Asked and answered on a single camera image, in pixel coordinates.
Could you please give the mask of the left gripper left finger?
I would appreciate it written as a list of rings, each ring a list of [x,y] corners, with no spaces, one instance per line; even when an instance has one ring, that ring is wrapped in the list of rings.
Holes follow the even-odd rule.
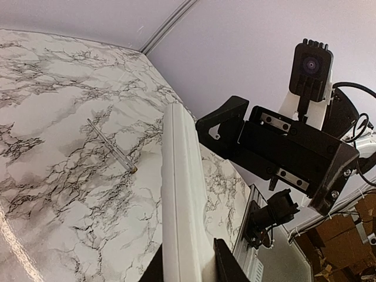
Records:
[[[150,264],[140,278],[140,282],[163,282],[162,246],[158,248]]]

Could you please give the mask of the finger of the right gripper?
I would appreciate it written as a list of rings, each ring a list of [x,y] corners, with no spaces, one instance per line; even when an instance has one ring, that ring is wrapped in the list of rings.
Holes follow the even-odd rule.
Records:
[[[259,178],[272,179],[275,164],[239,143],[248,106],[248,100],[231,96],[218,109],[198,119],[196,130],[199,142]]]
[[[323,179],[309,203],[309,208],[317,211],[320,215],[329,214],[333,205],[338,200],[348,178],[355,170],[359,158],[359,151],[354,147],[341,143],[334,154]]]

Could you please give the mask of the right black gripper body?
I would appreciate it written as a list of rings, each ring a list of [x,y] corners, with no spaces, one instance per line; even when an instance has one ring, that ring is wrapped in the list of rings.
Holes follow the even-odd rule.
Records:
[[[255,106],[244,124],[239,143],[307,182],[306,190],[297,184],[294,187],[313,197],[341,142],[314,127],[286,117],[282,118],[289,126],[285,132],[262,119],[263,114],[282,118],[276,112]]]

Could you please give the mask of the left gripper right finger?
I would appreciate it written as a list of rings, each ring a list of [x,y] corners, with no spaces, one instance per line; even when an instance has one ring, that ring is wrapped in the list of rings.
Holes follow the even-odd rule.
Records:
[[[249,282],[223,239],[214,239],[217,281]]]

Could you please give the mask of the white remote control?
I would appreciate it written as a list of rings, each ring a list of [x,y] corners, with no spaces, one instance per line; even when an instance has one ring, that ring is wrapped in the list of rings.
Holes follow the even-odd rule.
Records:
[[[216,281],[213,240],[205,228],[206,184],[194,120],[183,105],[165,108],[162,136],[164,281]]]

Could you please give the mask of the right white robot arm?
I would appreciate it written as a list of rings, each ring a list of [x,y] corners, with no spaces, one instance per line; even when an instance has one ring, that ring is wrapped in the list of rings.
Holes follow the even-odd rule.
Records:
[[[356,167],[366,172],[375,156],[361,157],[359,148],[345,139],[359,113],[342,91],[331,92],[324,124],[316,129],[308,123],[308,104],[324,82],[299,74],[292,77],[292,89],[299,95],[297,120],[260,106],[245,120],[249,102],[232,96],[196,122],[199,142],[264,180],[288,183],[310,199],[312,209],[326,215],[347,182],[345,173]]]

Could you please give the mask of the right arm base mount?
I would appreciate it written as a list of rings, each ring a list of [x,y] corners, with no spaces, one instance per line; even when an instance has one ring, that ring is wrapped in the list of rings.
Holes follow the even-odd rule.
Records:
[[[267,205],[262,208],[254,200],[251,201],[244,229],[244,238],[251,247],[258,249],[266,242],[268,232],[294,219],[294,215],[299,212],[299,209],[298,204],[293,202],[290,193],[291,189],[277,192],[267,200]]]

